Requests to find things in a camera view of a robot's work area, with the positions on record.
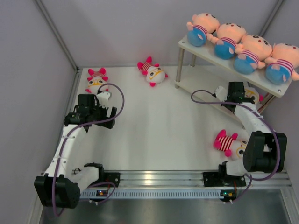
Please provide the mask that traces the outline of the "white doll glasses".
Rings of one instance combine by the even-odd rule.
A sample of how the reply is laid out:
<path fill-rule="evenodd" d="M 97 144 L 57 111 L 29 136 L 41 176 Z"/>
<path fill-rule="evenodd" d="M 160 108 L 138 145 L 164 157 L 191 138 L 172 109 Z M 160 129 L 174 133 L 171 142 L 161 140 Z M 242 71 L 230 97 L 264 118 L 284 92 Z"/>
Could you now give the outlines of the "white doll glasses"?
<path fill-rule="evenodd" d="M 263 100 L 263 96 L 253 87 L 245 87 L 245 97 L 252 98 L 255 104 Z"/>

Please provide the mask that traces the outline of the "orange doll table back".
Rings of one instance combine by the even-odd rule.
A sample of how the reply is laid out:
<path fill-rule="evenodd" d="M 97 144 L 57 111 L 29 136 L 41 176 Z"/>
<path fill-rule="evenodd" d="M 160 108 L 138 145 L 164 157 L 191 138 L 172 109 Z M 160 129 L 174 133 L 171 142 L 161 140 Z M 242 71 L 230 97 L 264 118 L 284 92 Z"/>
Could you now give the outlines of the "orange doll table back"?
<path fill-rule="evenodd" d="M 187 40 L 195 46 L 201 47 L 213 36 L 213 33 L 220 26 L 218 19 L 208 13 L 194 14 L 192 22 L 187 22 Z"/>

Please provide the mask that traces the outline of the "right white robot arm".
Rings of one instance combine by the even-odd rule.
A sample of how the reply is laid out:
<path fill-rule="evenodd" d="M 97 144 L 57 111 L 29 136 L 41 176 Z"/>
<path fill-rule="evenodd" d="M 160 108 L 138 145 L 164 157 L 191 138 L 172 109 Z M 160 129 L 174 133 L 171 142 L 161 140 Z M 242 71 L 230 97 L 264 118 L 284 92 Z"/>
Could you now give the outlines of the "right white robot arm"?
<path fill-rule="evenodd" d="M 287 137 L 266 124 L 256 104 L 259 94 L 251 94 L 243 82 L 230 82 L 228 90 L 218 86 L 214 92 L 222 106 L 231 111 L 249 135 L 244 154 L 240 159 L 228 161 L 226 169 L 218 173 L 218 180 L 229 185 L 235 176 L 245 173 L 278 173 L 284 168 Z"/>

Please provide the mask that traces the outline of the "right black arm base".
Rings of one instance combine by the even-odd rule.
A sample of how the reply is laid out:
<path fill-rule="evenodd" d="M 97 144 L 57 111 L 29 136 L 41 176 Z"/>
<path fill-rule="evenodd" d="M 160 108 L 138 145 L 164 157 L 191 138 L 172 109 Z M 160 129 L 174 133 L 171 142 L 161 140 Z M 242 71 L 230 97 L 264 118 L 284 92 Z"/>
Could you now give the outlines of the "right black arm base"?
<path fill-rule="evenodd" d="M 231 176 L 219 172 L 204 172 L 203 180 L 205 187 L 245 187 L 244 176 Z"/>

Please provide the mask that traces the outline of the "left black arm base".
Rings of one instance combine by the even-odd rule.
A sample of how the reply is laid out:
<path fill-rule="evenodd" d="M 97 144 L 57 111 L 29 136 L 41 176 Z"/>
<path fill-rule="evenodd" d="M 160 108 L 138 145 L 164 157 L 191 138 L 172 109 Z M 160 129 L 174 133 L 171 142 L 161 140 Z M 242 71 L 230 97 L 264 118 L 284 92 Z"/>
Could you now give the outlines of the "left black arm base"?
<path fill-rule="evenodd" d="M 121 174 L 119 172 L 105 172 L 98 180 L 92 182 L 88 188 L 91 187 L 115 187 L 119 186 Z"/>

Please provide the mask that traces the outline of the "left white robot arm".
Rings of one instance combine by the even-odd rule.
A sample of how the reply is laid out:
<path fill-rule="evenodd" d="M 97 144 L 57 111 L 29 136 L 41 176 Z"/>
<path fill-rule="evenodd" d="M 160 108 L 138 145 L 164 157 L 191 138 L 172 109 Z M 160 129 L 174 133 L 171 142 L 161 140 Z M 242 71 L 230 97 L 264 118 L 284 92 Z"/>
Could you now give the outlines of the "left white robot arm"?
<path fill-rule="evenodd" d="M 90 185 L 101 186 L 106 174 L 101 164 L 92 161 L 92 153 L 83 145 L 92 125 L 112 129 L 117 108 L 107 116 L 111 93 L 79 94 L 74 110 L 64 119 L 63 134 L 55 155 L 34 187 L 44 207 L 74 209 L 80 194 Z"/>

